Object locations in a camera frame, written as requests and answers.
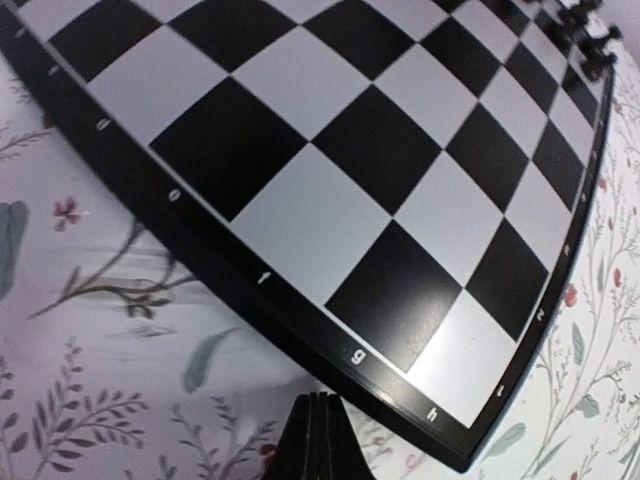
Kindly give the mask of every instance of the leaf pattern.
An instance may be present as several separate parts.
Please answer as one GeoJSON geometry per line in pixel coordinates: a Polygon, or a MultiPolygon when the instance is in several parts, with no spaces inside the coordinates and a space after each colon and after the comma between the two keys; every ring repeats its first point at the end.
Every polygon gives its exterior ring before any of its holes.
{"type": "Polygon", "coordinates": [[[27,432],[22,432],[11,444],[11,453],[18,453],[24,450],[28,441],[29,434],[27,432]]]}
{"type": "Polygon", "coordinates": [[[540,462],[538,462],[538,465],[536,466],[536,469],[533,471],[533,475],[534,476],[537,475],[538,472],[540,470],[542,470],[545,466],[547,466],[549,464],[549,462],[551,462],[551,460],[553,460],[553,458],[558,454],[558,452],[563,447],[563,445],[567,442],[567,440],[569,440],[569,438],[565,438],[562,442],[560,442],[555,447],[553,447],[551,450],[549,450],[549,453],[547,453],[542,458],[542,460],[540,460],[540,462]]]}
{"type": "Polygon", "coordinates": [[[491,445],[484,458],[487,459],[489,457],[502,455],[513,445],[519,442],[526,432],[527,426],[522,422],[511,425],[511,427],[509,427],[509,429],[507,429],[507,431],[491,445]]]}
{"type": "Polygon", "coordinates": [[[29,209],[24,202],[0,203],[0,300],[13,287],[28,219],[29,209]]]}
{"type": "Polygon", "coordinates": [[[229,328],[215,335],[205,338],[194,350],[182,374],[182,388],[187,393],[193,393],[204,385],[209,373],[213,356],[222,346],[224,341],[237,327],[229,328]]]}
{"type": "Polygon", "coordinates": [[[618,463],[620,463],[621,465],[626,465],[627,463],[629,463],[629,460],[631,460],[633,456],[636,454],[636,452],[638,451],[639,445],[640,445],[640,440],[632,445],[629,451],[622,456],[622,458],[618,461],[618,463]]]}
{"type": "Polygon", "coordinates": [[[575,322],[571,329],[571,339],[573,340],[573,362],[580,366],[584,360],[584,338],[580,333],[580,327],[575,322]]]}
{"type": "Polygon", "coordinates": [[[600,259],[600,266],[598,267],[598,293],[602,293],[604,290],[604,255],[600,259]]]}
{"type": "Polygon", "coordinates": [[[4,421],[4,423],[2,424],[2,429],[9,430],[11,427],[15,426],[16,423],[18,423],[18,414],[14,412],[9,415],[4,421]]]}
{"type": "Polygon", "coordinates": [[[73,472],[73,468],[68,467],[66,465],[63,465],[61,463],[58,462],[51,462],[51,466],[56,469],[58,472],[60,473],[69,473],[69,472],[73,472]]]}
{"type": "Polygon", "coordinates": [[[56,454],[68,460],[73,460],[73,459],[82,457],[81,453],[74,452],[73,450],[56,450],[56,454]]]}
{"type": "Polygon", "coordinates": [[[33,442],[36,446],[36,449],[39,452],[42,452],[42,431],[40,430],[40,426],[38,422],[34,418],[32,420],[32,429],[33,429],[33,442]]]}
{"type": "Polygon", "coordinates": [[[593,418],[596,415],[600,415],[600,405],[590,394],[586,394],[580,399],[576,405],[576,410],[581,411],[584,414],[584,418],[593,418]]]}
{"type": "MultiPolygon", "coordinates": [[[[67,223],[77,223],[77,219],[80,217],[73,213],[76,207],[75,199],[72,197],[69,197],[64,205],[63,202],[57,202],[54,215],[61,218],[56,224],[58,231],[65,230],[67,223]]],[[[197,280],[195,276],[191,274],[171,280],[176,270],[177,262],[174,257],[168,255],[170,259],[167,260],[165,271],[159,280],[138,279],[134,282],[134,285],[130,287],[105,282],[105,277],[109,271],[125,258],[126,254],[130,252],[144,232],[144,225],[134,219],[128,236],[113,258],[108,260],[102,267],[90,274],[88,278],[83,281],[79,279],[81,268],[76,265],[72,269],[64,287],[61,289],[59,298],[55,302],[32,313],[30,318],[37,318],[44,315],[74,298],[96,294],[98,292],[113,295],[122,300],[124,303],[124,312],[129,318],[143,317],[148,320],[156,318],[159,309],[173,302],[174,289],[180,285],[196,282],[197,280]]]]}
{"type": "MultiPolygon", "coordinates": [[[[10,122],[7,122],[4,127],[0,128],[0,138],[2,138],[3,134],[8,130],[10,130],[10,122]]],[[[20,157],[21,150],[38,143],[49,134],[50,132],[45,128],[44,130],[12,135],[8,140],[3,139],[2,143],[0,143],[0,163],[5,160],[20,157]]]]}

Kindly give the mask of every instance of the black square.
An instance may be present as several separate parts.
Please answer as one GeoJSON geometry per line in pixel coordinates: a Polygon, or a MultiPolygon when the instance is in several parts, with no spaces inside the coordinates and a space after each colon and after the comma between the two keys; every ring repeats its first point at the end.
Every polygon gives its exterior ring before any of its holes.
{"type": "Polygon", "coordinates": [[[444,268],[392,222],[326,306],[406,372],[460,290],[444,268]]]}
{"type": "Polygon", "coordinates": [[[505,66],[544,113],[549,113],[560,87],[527,47],[518,45],[505,66]]]}
{"type": "Polygon", "coordinates": [[[584,115],[584,118],[587,119],[589,125],[593,125],[598,110],[598,101],[573,67],[567,69],[567,73],[562,82],[562,88],[564,88],[564,91],[567,92],[567,95],[573,100],[573,103],[576,104],[576,107],[578,107],[578,110],[584,115]]]}
{"type": "Polygon", "coordinates": [[[503,212],[529,159],[482,106],[476,106],[447,152],[503,212]]]}
{"type": "Polygon", "coordinates": [[[498,59],[454,18],[421,43],[476,96],[482,95],[500,67],[498,59]]]}
{"type": "Polygon", "coordinates": [[[201,2],[171,26],[229,72],[296,25],[260,0],[201,2]]]}
{"type": "Polygon", "coordinates": [[[503,220],[466,290],[517,340],[546,278],[535,253],[503,220]]]}
{"type": "Polygon", "coordinates": [[[453,13],[460,5],[467,0],[433,0],[433,3],[438,5],[447,13],[453,13]]]}
{"type": "Polygon", "coordinates": [[[340,2],[305,27],[371,80],[413,44],[406,33],[361,0],[340,2]]]}
{"type": "Polygon", "coordinates": [[[482,3],[518,37],[529,25],[529,17],[510,0],[482,0],[482,3]]]}
{"type": "Polygon", "coordinates": [[[231,221],[305,144],[284,120],[228,78],[151,148],[231,221]]]}
{"type": "Polygon", "coordinates": [[[93,80],[127,50],[160,27],[151,15],[126,0],[100,2],[51,39],[86,80],[93,80]]]}
{"type": "Polygon", "coordinates": [[[571,210],[580,187],[584,165],[552,122],[547,123],[533,156],[533,163],[571,210]]]}
{"type": "Polygon", "coordinates": [[[313,143],[392,215],[441,151],[374,86],[313,143]]]}
{"type": "Polygon", "coordinates": [[[571,52],[571,44],[563,41],[561,36],[558,34],[559,29],[562,28],[558,22],[556,22],[551,16],[544,11],[544,9],[540,10],[540,13],[536,17],[536,25],[542,30],[542,32],[547,36],[551,43],[553,43],[560,53],[562,53],[565,57],[569,56],[569,52],[571,52]]]}

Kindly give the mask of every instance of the chess piece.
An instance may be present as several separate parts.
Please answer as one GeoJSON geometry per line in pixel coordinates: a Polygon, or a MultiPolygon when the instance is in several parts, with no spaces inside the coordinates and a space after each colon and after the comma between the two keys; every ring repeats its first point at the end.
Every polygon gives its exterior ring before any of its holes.
{"type": "Polygon", "coordinates": [[[574,43],[582,42],[585,37],[588,37],[586,29],[584,25],[578,22],[567,22],[565,20],[563,23],[556,23],[553,25],[552,33],[554,37],[565,46],[569,47],[574,43]]]}
{"type": "Polygon", "coordinates": [[[607,43],[609,43],[611,40],[620,40],[621,38],[622,32],[620,31],[618,26],[611,25],[609,27],[609,33],[607,35],[600,38],[594,38],[592,40],[595,48],[597,48],[598,50],[604,50],[604,48],[607,46],[607,43]]]}
{"type": "Polygon", "coordinates": [[[567,10],[559,12],[558,16],[569,33],[574,32],[589,23],[589,13],[602,6],[603,0],[580,0],[580,3],[567,10]]]}
{"type": "Polygon", "coordinates": [[[612,67],[617,61],[618,56],[614,53],[610,53],[608,55],[600,54],[582,62],[581,67],[585,76],[590,81],[596,82],[602,76],[605,68],[612,67]]]}
{"type": "Polygon", "coordinates": [[[609,33],[604,37],[592,38],[588,37],[578,47],[587,58],[597,58],[604,55],[604,49],[611,40],[622,38],[622,32],[616,25],[609,27],[609,33]]]}

